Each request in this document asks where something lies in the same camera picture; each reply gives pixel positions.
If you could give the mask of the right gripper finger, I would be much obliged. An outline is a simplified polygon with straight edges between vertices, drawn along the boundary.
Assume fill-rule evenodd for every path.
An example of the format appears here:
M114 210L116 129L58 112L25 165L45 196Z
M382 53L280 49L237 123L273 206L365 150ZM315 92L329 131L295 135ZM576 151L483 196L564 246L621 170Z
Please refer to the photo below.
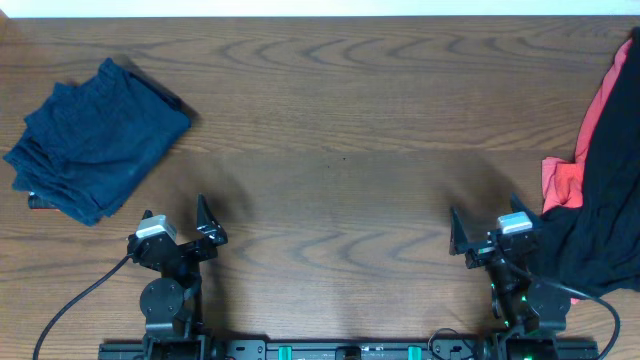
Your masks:
M510 196L510 206L514 213L524 212L530 220L536 219L536 214L530 210L515 193L512 193Z
M449 254L452 256L464 254L469 249L469 241L462 220L454 207L450 209L450 220Z

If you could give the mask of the black t-shirt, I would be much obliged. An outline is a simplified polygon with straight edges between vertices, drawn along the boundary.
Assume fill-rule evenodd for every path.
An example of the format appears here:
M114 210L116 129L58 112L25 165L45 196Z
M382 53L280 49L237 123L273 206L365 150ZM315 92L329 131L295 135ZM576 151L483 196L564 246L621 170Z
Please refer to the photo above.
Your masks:
M602 296L639 288L639 30L596 125L583 205L542 211L534 274Z

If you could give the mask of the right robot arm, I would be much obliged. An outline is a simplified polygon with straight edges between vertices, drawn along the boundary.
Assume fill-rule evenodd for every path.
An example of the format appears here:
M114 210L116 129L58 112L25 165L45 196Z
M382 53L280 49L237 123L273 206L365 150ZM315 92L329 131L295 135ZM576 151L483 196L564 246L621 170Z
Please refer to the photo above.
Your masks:
M477 241L470 239L458 211L450 211L449 254L463 255L469 269L485 269L491 281L492 312L505 324L503 331L476 345L474 355L478 359L559 360L557 333L566 329L570 300L529 273L542 223L516 196L511 197L511 209Z

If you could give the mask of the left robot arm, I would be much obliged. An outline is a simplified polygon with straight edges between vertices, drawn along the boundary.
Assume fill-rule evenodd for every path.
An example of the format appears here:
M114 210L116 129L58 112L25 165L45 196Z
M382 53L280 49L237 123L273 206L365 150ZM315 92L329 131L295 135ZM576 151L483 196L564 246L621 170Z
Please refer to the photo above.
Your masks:
M197 197L196 228L202 236L178 244L177 230L164 215L147 210L129 236L131 260L160 273L141 292L146 318L143 359L223 359L224 347L205 329L202 311L202 262L214 259L228 236L212 214L206 198Z

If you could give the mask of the red t-shirt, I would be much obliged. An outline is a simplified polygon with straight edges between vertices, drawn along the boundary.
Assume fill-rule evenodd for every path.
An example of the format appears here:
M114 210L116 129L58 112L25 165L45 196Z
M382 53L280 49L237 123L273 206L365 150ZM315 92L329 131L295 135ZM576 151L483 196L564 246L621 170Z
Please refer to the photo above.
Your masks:
M633 40L629 39L617 50L611 67L591 101L578 133L574 160L546 157L541 162L543 212L558 206L579 208L583 205L584 169L590 142L632 45Z

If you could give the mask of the folded navy blue garment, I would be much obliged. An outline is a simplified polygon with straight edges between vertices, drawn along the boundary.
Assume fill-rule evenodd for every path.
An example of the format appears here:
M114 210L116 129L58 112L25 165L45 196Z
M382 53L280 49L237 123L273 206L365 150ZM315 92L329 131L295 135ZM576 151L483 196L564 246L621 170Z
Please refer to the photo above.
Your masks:
M112 59L79 86L56 84L25 123L4 157L13 189L87 226L117 212L191 126L179 98Z

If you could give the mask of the dark folded garment under stack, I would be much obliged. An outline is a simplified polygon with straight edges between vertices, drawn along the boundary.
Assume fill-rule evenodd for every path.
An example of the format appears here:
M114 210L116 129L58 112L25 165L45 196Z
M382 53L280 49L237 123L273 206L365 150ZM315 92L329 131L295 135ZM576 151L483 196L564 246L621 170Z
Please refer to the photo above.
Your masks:
M55 210L58 208L50 201L43 199L42 197L31 192L27 199L27 205L31 210Z

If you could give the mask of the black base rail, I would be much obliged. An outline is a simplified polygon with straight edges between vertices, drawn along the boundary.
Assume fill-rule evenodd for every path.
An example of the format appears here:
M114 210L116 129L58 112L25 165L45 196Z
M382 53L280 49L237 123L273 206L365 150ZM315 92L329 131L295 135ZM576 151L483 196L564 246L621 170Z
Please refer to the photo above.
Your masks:
M489 346L452 337L431 342L265 342L233 340L212 346L195 343L144 346L141 343L105 343L100 360L229 359L229 360L437 360L498 359Z

